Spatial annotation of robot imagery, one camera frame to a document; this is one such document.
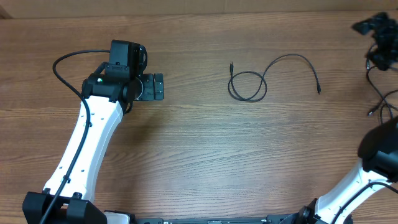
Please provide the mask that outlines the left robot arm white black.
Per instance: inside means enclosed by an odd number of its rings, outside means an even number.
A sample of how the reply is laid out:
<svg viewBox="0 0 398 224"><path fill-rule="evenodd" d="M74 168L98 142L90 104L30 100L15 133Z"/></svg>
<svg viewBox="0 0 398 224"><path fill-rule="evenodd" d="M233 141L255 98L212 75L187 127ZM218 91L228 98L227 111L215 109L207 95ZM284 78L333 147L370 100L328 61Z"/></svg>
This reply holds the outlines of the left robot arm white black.
<svg viewBox="0 0 398 224"><path fill-rule="evenodd" d="M99 170L110 139L135 101L164 99L164 76L145 73L148 56L138 43L113 40L103 62L78 91L75 129L57 169L40 193L28 192L22 211L28 223L136 223L131 213L101 211L94 205Z"/></svg>

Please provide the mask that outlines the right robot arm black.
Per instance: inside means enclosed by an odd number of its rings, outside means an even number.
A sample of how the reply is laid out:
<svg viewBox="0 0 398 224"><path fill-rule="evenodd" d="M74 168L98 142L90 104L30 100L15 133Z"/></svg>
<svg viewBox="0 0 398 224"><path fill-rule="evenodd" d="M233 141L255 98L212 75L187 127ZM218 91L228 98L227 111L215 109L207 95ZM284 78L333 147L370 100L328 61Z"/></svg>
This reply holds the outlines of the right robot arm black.
<svg viewBox="0 0 398 224"><path fill-rule="evenodd" d="M397 21L385 12L355 23L352 28L366 35L372 33L373 45L366 54L367 71L393 70L397 62ZM368 132L358 147L359 160L353 169L327 194L311 204L281 218L267 216L266 223L352 223L351 212L377 191L397 189L397 117Z"/></svg>

